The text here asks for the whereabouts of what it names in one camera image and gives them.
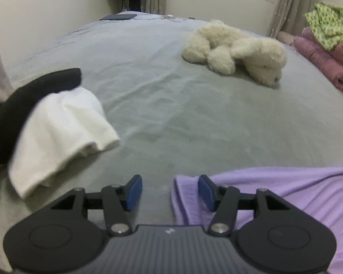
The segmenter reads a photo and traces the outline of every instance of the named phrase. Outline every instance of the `blue gripper pad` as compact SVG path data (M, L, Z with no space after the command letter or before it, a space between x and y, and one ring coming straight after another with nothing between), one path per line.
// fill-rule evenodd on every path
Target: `blue gripper pad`
M214 191L202 177L198 179L198 195L203 199L210 211L216 211Z
M139 176L134 184L130 187L128 198L126 200L127 211L131 211L139 201L142 194L142 178Z

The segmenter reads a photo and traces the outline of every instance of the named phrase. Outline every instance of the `metal bolt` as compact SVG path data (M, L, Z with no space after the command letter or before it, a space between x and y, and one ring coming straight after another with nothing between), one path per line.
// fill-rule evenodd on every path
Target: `metal bolt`
M122 233L125 233L129 230L129 226L126 224L114 224L110 227L110 229L114 233L122 234Z
M211 230L215 233L223 234L229 230L229 226L223 223L216 223L211 226Z

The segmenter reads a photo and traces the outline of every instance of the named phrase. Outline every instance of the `white plush toy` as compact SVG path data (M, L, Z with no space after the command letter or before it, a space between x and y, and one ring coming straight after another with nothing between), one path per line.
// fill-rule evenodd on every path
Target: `white plush toy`
M251 77L272 86L282 77L287 63L284 47L277 40L252 37L221 21L212 21L198 29L188 40L182 54L190 63L207 64L224 75L235 72L235 60L241 59Z

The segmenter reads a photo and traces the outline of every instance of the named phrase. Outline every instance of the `mattress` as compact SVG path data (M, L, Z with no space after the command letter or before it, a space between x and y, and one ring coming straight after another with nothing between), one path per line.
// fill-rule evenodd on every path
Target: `mattress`
M19 87L54 70L79 67L83 87L101 101L121 137L118 147L76 158L51 188L21 200L0 170L0 267L5 232L74 187L100 191L134 174L144 190L133 224L172 224L170 188L177 174L197 176L256 166L343 166L343 94L288 46L273 88L243 67L220 76L181 58L186 39L205 22L140 14L98 21L62 36L8 69ZM104 226L102 214L89 214Z

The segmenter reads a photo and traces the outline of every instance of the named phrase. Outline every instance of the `green patterned cloth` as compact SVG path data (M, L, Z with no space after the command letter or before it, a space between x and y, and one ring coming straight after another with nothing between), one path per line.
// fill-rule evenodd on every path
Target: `green patterned cloth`
M312 12L305 13L315 39L325 50L332 50L343 42L343 8L330 4L315 4Z

